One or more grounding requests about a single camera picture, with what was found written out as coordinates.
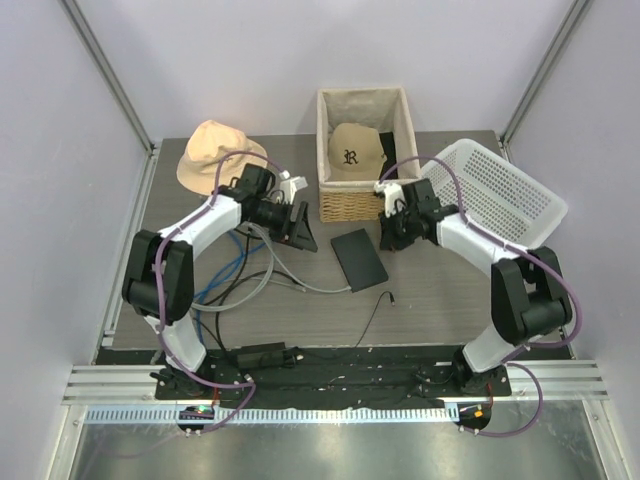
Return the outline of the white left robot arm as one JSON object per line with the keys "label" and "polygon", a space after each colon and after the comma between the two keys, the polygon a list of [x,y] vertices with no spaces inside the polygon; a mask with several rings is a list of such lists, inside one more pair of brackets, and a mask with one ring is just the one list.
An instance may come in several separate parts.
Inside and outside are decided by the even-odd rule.
{"label": "white left robot arm", "polygon": [[203,398],[216,385],[204,368],[207,351],[191,317],[195,260],[243,223],[261,227],[274,243],[316,252],[308,203],[294,208],[296,193],[306,187],[303,176],[248,164],[232,185],[216,184],[205,202],[180,221],[158,232],[135,234],[122,297],[154,330],[167,363],[181,371],[179,388],[190,398]]}

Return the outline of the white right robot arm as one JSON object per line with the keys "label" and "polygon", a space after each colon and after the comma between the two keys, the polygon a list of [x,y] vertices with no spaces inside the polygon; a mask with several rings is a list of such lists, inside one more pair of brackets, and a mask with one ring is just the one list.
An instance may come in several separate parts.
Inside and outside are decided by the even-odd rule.
{"label": "white right robot arm", "polygon": [[382,250],[400,251],[421,238],[456,253],[489,278],[489,326],[452,360],[451,380],[460,393],[482,390],[504,360],[572,320],[570,296],[551,249],[506,243],[472,222],[458,205],[442,204],[428,179],[404,185],[378,182],[374,192],[384,199]]}

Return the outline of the dark grey network switch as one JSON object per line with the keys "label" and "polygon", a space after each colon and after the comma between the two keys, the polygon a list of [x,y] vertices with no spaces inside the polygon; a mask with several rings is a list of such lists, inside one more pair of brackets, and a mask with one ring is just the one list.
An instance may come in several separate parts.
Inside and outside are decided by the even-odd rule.
{"label": "dark grey network switch", "polygon": [[356,293],[389,280],[389,275],[364,228],[334,237],[330,244],[352,292]]}

